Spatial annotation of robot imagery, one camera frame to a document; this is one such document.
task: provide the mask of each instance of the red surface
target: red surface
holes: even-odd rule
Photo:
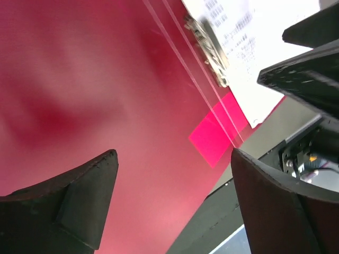
[[[227,135],[239,146],[252,132],[236,113],[236,135],[218,98],[229,90],[213,89],[176,24],[185,8],[168,2],[2,1],[0,195],[116,149],[97,253],[165,253],[229,164]],[[213,168],[189,139],[206,116],[228,130]]]

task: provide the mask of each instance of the silver clip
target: silver clip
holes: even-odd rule
[[[185,27],[191,30],[197,39],[199,46],[206,56],[206,64],[209,64],[215,74],[218,85],[221,87],[228,86],[226,69],[229,66],[228,59],[222,50],[222,47],[214,34],[212,26],[208,20],[196,21],[192,17],[186,18]]]

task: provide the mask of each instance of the clipboard clip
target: clipboard clip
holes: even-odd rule
[[[220,87],[228,86],[227,67],[229,66],[228,58],[226,57],[210,22],[207,19],[197,21],[186,16],[185,27],[191,30],[202,49],[206,61],[214,73],[216,81]]]

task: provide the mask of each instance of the yellow component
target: yellow component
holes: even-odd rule
[[[313,161],[315,161],[316,159],[317,159],[316,156],[311,156],[311,157],[309,157],[309,161],[310,161],[310,162],[313,162]]]

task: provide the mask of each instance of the paper document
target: paper document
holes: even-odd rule
[[[284,43],[283,31],[318,12],[318,0],[183,0],[196,20],[206,17],[229,59],[229,86],[251,127],[283,95],[256,83],[261,69],[309,48]]]

